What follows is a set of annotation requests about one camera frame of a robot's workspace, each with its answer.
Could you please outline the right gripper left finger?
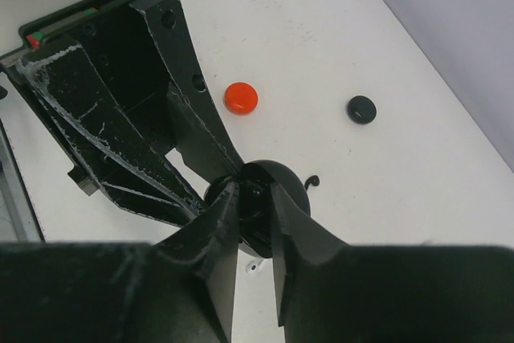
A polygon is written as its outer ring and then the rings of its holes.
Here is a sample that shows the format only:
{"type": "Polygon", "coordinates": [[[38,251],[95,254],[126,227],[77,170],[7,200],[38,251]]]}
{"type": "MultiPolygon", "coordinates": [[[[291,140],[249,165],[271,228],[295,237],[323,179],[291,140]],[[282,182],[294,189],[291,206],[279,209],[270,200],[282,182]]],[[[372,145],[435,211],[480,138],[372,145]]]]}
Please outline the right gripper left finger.
{"type": "Polygon", "coordinates": [[[239,186],[160,243],[4,243],[4,342],[228,342],[239,186]]]}

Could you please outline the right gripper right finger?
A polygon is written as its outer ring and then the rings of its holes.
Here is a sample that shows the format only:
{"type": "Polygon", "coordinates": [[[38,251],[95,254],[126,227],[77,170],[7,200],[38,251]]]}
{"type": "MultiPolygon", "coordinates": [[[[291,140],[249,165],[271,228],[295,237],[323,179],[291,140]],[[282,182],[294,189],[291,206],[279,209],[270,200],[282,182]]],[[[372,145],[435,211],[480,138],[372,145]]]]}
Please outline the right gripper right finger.
{"type": "Polygon", "coordinates": [[[271,187],[279,325],[288,342],[510,342],[513,252],[351,246],[271,187]]]}

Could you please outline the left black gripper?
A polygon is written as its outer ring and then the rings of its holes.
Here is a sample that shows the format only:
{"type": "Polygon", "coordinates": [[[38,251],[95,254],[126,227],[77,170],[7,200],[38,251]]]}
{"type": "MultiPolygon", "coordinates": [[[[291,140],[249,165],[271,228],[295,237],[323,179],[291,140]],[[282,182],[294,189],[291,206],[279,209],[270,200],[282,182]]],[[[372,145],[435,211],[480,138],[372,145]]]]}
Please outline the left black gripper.
{"type": "Polygon", "coordinates": [[[208,182],[244,165],[218,114],[180,0],[82,0],[19,28],[18,90],[72,162],[72,181],[182,227],[206,210],[165,158],[208,182]],[[166,101],[171,120],[167,122],[166,101]]]}

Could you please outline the black earbud case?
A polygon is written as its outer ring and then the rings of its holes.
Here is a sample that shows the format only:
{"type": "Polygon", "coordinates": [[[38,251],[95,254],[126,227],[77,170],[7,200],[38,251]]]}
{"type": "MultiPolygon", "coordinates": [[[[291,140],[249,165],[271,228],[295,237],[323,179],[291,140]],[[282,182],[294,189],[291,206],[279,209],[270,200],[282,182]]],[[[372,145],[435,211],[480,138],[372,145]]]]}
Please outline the black earbud case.
{"type": "Polygon", "coordinates": [[[346,105],[346,112],[350,120],[358,125],[367,125],[377,116],[374,102],[366,96],[354,96],[346,105]]]}
{"type": "Polygon", "coordinates": [[[304,182],[287,166],[271,160],[245,164],[236,176],[217,178],[204,194],[212,204],[225,186],[235,182],[239,186],[239,248],[248,255],[271,258],[271,186],[281,185],[294,203],[306,214],[311,214],[308,191],[304,182]]]}

